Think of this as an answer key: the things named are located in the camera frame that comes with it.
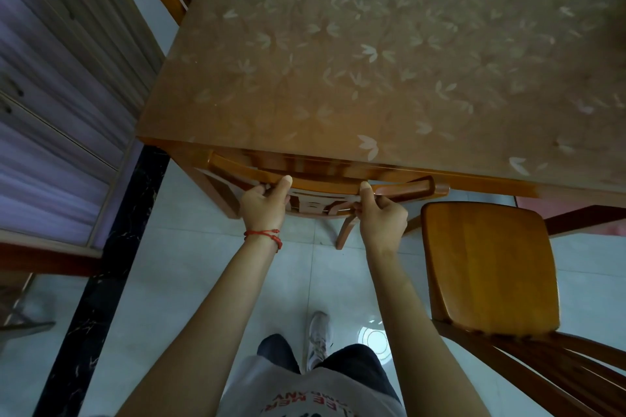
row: black marble strip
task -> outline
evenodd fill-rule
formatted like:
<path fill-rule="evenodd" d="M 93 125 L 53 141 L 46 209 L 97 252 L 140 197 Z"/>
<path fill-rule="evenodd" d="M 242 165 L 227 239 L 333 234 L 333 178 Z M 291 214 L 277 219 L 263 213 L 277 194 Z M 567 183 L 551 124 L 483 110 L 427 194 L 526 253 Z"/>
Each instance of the black marble strip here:
<path fill-rule="evenodd" d="M 87 281 L 33 417 L 78 415 L 169 160 L 143 148 L 103 249 L 102 273 Z"/>

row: shirt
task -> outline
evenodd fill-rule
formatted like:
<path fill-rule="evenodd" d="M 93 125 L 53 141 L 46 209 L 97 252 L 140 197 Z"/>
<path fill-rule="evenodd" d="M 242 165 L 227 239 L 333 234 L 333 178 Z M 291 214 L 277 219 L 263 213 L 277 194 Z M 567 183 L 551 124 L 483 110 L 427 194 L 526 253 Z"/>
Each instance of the shirt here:
<path fill-rule="evenodd" d="M 318 367 L 295 374 L 261 356 L 240 364 L 223 394 L 218 417 L 404 417 L 393 397 Z"/>

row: sneaker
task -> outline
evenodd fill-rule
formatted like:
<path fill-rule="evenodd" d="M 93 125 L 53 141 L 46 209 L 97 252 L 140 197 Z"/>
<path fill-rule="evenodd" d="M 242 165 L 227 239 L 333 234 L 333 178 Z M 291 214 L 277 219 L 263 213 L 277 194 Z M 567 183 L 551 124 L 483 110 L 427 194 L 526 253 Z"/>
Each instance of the sneaker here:
<path fill-rule="evenodd" d="M 332 335 L 330 317 L 324 312 L 315 312 L 309 325 L 307 371 L 311 371 L 319 363 L 328 358 L 327 349 L 333 344 Z"/>

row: wooden table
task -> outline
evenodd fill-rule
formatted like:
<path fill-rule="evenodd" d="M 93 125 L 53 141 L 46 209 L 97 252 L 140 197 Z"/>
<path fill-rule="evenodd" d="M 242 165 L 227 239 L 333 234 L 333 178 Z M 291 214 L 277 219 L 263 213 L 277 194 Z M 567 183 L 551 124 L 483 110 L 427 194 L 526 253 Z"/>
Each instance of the wooden table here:
<path fill-rule="evenodd" d="M 626 207 L 624 13 L 623 0 L 193 0 L 137 135 L 212 197 L 196 167 L 215 150 Z"/>

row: red bracelet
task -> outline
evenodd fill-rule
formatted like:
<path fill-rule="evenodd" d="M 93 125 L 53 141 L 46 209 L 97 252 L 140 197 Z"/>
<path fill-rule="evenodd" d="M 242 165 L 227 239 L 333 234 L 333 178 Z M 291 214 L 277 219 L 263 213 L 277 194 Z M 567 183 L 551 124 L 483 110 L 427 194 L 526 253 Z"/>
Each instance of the red bracelet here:
<path fill-rule="evenodd" d="M 282 241 L 270 232 L 280 232 L 279 229 L 268 229 L 267 231 L 246 231 L 244 232 L 244 237 L 248 237 L 250 234 L 260 234 L 262 236 L 267 236 L 271 238 L 276 244 L 278 244 L 278 250 L 282 247 Z"/>

